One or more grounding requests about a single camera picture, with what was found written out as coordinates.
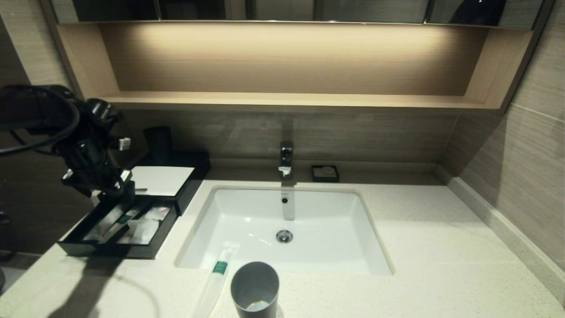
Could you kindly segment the long translucent toothbrush packet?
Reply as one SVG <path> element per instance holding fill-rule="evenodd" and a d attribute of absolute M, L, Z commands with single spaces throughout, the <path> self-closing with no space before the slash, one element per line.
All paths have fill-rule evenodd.
<path fill-rule="evenodd" d="M 117 219 L 126 213 L 121 207 L 113 208 L 99 223 L 97 223 L 93 229 L 83 238 L 84 241 L 98 241 L 101 236 L 112 226 Z"/>

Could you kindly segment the black drawer with toiletries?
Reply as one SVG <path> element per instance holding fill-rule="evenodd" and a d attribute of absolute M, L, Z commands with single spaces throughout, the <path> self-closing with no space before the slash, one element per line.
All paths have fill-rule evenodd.
<path fill-rule="evenodd" d="M 112 199 L 101 200 L 101 202 L 86 217 L 61 240 L 57 245 L 63 251 L 73 257 L 118 257 L 154 259 L 157 256 L 168 233 L 171 231 L 178 218 L 178 204 L 174 197 L 147 197 L 149 207 L 158 204 L 170 204 L 171 211 L 167 213 L 164 220 L 158 225 L 157 232 L 147 244 L 119 244 L 118 239 L 126 233 L 125 229 L 118 230 L 107 243 L 97 243 L 95 240 L 85 240 L 87 233 L 103 219 L 116 206 Z"/>

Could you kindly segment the translucent packet with green band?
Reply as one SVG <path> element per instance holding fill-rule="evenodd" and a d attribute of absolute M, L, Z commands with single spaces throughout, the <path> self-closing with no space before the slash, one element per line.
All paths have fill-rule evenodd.
<path fill-rule="evenodd" d="M 232 258 L 240 246 L 239 243 L 224 242 L 223 250 L 212 267 L 191 318 L 210 317 L 222 293 Z"/>

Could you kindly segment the small white flat sachet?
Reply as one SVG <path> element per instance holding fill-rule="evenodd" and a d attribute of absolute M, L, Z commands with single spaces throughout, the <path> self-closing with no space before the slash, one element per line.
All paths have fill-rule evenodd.
<path fill-rule="evenodd" d="M 167 217 L 170 211 L 171 207 L 168 206 L 152 207 L 145 213 L 143 217 L 147 220 L 155 220 L 161 222 Z"/>

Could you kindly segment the white folded sachet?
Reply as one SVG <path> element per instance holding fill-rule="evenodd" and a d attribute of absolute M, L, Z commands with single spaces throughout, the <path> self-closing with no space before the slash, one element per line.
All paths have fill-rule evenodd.
<path fill-rule="evenodd" d="M 129 220 L 128 230 L 118 244 L 149 244 L 159 228 L 159 221 L 152 219 Z"/>

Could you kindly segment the black cup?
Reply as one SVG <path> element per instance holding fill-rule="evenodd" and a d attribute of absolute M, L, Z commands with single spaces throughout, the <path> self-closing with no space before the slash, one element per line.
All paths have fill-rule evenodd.
<path fill-rule="evenodd" d="M 143 130 L 149 154 L 154 163 L 167 165 L 172 158 L 172 136 L 168 126 L 155 126 Z"/>

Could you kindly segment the white sink basin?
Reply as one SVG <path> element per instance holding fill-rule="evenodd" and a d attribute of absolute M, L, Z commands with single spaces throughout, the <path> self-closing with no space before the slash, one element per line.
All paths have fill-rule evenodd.
<path fill-rule="evenodd" d="M 291 231 L 292 242 L 277 242 L 280 230 Z M 241 245 L 232 271 L 261 261 L 279 273 L 394 273 L 365 202 L 355 191 L 213 189 L 177 266 L 212 269 L 226 241 Z"/>

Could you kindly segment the grey plastic cup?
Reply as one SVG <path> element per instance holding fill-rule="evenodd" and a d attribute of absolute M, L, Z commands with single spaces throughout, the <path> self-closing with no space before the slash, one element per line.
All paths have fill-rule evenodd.
<path fill-rule="evenodd" d="M 239 318 L 277 318 L 280 279 L 265 262 L 243 265 L 235 273 L 230 292 Z"/>

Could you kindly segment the chrome faucet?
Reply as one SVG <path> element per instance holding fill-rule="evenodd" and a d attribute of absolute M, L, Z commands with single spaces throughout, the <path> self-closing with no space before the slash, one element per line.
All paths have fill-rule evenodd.
<path fill-rule="evenodd" d="M 282 141 L 280 143 L 280 163 L 278 171 L 282 180 L 289 180 L 293 177 L 293 153 L 294 143 L 292 141 Z"/>

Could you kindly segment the black soap dish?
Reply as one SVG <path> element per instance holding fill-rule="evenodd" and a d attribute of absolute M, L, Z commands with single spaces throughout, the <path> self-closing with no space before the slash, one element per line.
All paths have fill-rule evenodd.
<path fill-rule="evenodd" d="M 311 173 L 312 173 L 312 180 L 313 182 L 321 182 L 321 183 L 339 183 L 340 177 L 337 167 L 333 167 L 335 172 L 333 174 L 325 174 L 321 171 L 322 167 L 325 165 L 312 165 L 311 166 Z"/>

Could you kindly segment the mirror cabinet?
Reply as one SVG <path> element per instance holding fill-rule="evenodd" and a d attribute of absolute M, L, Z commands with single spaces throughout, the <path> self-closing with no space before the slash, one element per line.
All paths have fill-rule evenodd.
<path fill-rule="evenodd" d="M 61 24 L 283 21 L 530 30 L 544 0 L 50 0 Z"/>

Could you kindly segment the light wooden wall shelf niche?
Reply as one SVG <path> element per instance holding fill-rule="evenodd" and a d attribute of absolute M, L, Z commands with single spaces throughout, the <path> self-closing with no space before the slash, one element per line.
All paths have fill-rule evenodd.
<path fill-rule="evenodd" d="M 534 32 L 433 24 L 51 26 L 73 88 L 128 110 L 505 111 Z"/>

